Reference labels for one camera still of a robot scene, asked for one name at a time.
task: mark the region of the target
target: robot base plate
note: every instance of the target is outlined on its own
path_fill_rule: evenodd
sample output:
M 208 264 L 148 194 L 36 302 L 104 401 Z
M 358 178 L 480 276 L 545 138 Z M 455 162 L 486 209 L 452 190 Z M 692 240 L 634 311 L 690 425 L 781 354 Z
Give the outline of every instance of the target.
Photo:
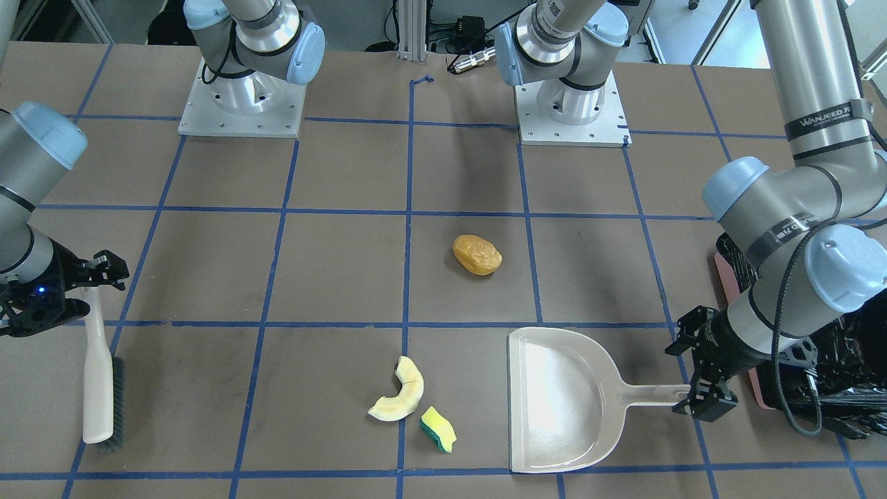
M 613 73 L 603 88 L 607 93 L 607 105 L 598 118 L 587 125 L 567 125 L 545 115 L 536 99 L 541 86 L 542 82 L 535 82 L 514 87 L 521 143 L 531 146 L 622 147 L 627 140 L 631 145 L 632 135 L 628 131 Z
M 182 121 L 178 124 L 179 135 L 298 138 L 305 102 L 304 86 L 283 83 L 277 89 L 272 107 L 257 114 L 234 114 L 214 102 L 213 92 L 200 79 L 202 67 L 203 61 L 198 65 Z

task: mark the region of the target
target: scrub brush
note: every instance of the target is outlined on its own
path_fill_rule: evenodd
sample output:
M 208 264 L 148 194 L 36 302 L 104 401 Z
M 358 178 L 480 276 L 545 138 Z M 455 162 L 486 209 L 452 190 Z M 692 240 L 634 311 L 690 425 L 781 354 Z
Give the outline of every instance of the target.
M 456 432 L 452 424 L 437 412 L 434 406 L 430 406 L 422 418 L 419 426 L 436 444 L 441 452 L 451 453 L 452 443 L 456 441 Z
M 83 300 L 90 306 L 83 366 L 83 442 L 117 450 L 123 443 L 123 360 L 108 350 L 98 289 L 83 288 Z

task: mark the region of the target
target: yellow sponge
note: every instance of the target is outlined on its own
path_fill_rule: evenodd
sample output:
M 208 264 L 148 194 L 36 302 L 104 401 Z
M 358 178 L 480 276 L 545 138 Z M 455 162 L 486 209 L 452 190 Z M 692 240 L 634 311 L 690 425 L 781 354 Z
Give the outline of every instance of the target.
M 425 411 L 419 420 L 419 426 L 437 444 L 441 452 L 452 452 L 452 442 L 456 441 L 456 432 L 452 429 L 452 424 L 441 416 L 434 406 Z

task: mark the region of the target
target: cable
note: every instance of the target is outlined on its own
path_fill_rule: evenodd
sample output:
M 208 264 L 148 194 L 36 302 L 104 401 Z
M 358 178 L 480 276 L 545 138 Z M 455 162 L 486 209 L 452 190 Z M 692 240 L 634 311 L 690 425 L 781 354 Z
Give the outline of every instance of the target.
M 231 21 L 231 32 L 228 35 L 228 48 L 225 49 L 225 51 L 224 51 L 224 56 L 222 57 L 222 63 L 219 64 L 218 71 L 215 71 L 212 68 L 209 70 L 209 72 L 213 74 L 213 77 L 209 81 L 207 81 L 207 67 L 208 67 L 207 62 L 205 60 L 203 61 L 203 68 L 200 70 L 200 80 L 203 82 L 203 84 L 205 84 L 205 85 L 212 84 L 219 77 L 219 75 L 223 74 L 222 69 L 224 68 L 224 65 L 228 63 L 228 57 L 234 51 L 234 45 L 236 43 L 235 42 L 236 41 L 236 28 L 237 28 L 237 24 L 232 20 Z
M 465 54 L 467 53 L 467 51 L 470 50 L 469 47 L 471 47 L 471 46 L 473 46 L 474 44 L 476 44 L 479 40 L 482 40 L 482 39 L 486 38 L 486 36 L 487 36 L 487 35 L 488 35 L 493 29 L 498 28 L 500 25 L 505 24 L 505 23 L 507 23 L 508 21 L 510 21 L 510 20 L 514 19 L 515 17 L 517 17 L 518 15 L 520 15 L 521 12 L 523 12 L 525 9 L 526 9 L 526 7 L 522 7 L 521 10 L 519 10 L 519 11 L 517 11 L 517 12 L 511 14 L 510 16 L 508 16 L 508 17 L 504 18 L 503 20 L 497 22 L 496 24 L 492 25 L 491 28 L 489 28 L 489 29 L 487 29 L 487 30 L 485 30 L 485 31 L 483 32 L 483 35 L 478 36 L 477 38 L 475 38 L 474 40 L 472 40 L 470 43 L 466 44 L 466 45 L 465 45 L 465 48 L 463 48 L 462 50 L 456 52 L 456 57 L 454 57 L 454 58 L 452 59 L 452 62 L 450 62 L 450 64 L 447 65 L 446 70 L 447 70 L 448 72 L 452 73 L 452 69 L 453 69 L 453 67 L 456 66 L 456 61 L 459 60 L 459 56 L 460 56 L 460 55 L 465 55 Z
M 400 22 L 397 21 L 397 0 L 391 0 L 391 11 L 394 13 L 394 31 L 396 44 L 400 45 Z
M 837 10 L 838 14 L 841 17 L 841 28 L 844 30 L 844 38 L 847 39 L 847 49 L 850 51 L 850 62 L 853 65 L 853 75 L 856 76 L 856 89 L 860 93 L 860 97 L 864 97 L 862 93 L 862 75 L 860 74 L 860 64 L 856 53 L 856 44 L 853 42 L 853 33 L 850 30 L 850 20 L 847 19 L 847 5 L 844 3 L 844 0 L 837 0 Z M 868 131 L 871 133 L 872 138 L 875 139 L 875 142 L 881 149 L 887 151 L 887 144 L 884 143 L 884 139 L 881 138 L 881 135 L 875 130 L 875 126 L 871 122 L 868 123 Z
M 807 437 L 815 437 L 816 435 L 819 435 L 820 432 L 822 432 L 822 405 L 820 404 L 820 397 L 816 388 L 814 386 L 811 386 L 809 396 L 810 402 L 813 404 L 813 409 L 816 413 L 816 424 L 812 430 L 806 430 L 797 423 L 794 415 L 792 415 L 791 413 L 789 403 L 785 400 L 785 393 L 782 391 L 782 381 L 780 379 L 779 372 L 779 338 L 782 326 L 782 307 L 785 304 L 785 296 L 789 288 L 791 273 L 795 270 L 795 265 L 797 265 L 797 261 L 801 257 L 803 249 L 807 246 L 807 243 L 810 242 L 814 235 L 818 234 L 819 231 L 826 228 L 827 226 L 833 225 L 834 223 L 835 220 L 833 218 L 825 220 L 821 224 L 811 229 L 810 232 L 808 232 L 801 240 L 801 242 L 799 242 L 795 247 L 795 250 L 792 252 L 791 257 L 789 258 L 789 262 L 785 267 L 785 273 L 782 275 L 782 282 L 780 283 L 779 288 L 779 297 L 776 299 L 776 316 L 773 318 L 773 341 L 770 345 L 770 361 L 773 364 L 773 380 L 776 383 L 776 399 L 779 402 L 779 407 L 780 409 L 782 409 L 782 413 L 785 415 L 786 420 L 789 422 L 789 426 L 791 426 L 796 432 L 801 433 L 802 435 L 805 435 Z
M 391 43 L 394 43 L 394 40 L 388 36 L 388 18 L 391 17 L 391 13 L 394 12 L 394 5 L 391 5 L 389 9 L 389 13 L 385 14 L 385 20 L 382 22 L 382 31 L 385 33 L 385 39 Z

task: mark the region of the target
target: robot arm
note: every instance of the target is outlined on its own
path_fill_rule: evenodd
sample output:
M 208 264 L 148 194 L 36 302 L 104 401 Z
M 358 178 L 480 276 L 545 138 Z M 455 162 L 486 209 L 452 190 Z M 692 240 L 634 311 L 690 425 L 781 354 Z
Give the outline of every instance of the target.
M 27 224 L 86 148 L 82 131 L 36 102 L 0 111 L 0 336 L 27 337 L 80 319 L 89 306 L 65 293 L 125 289 L 126 262 L 110 251 L 82 260 Z
M 323 60 L 323 29 L 292 0 L 188 0 L 184 14 L 212 80 L 259 72 L 305 85 Z
M 666 350 L 693 349 L 692 390 L 675 409 L 689 407 L 704 421 L 735 406 L 731 376 L 771 359 L 776 324 L 778 351 L 800 359 L 812 347 L 809 335 L 887 288 L 884 248 L 837 223 L 887 205 L 887 155 L 871 144 L 872 107 L 860 97 L 836 0 L 752 3 L 797 167 L 773 173 L 741 158 L 703 189 L 761 275 L 726 309 L 700 307 L 681 318 Z
M 512 86 L 560 78 L 578 90 L 600 88 L 628 34 L 606 0 L 545 0 L 496 31 L 499 72 Z

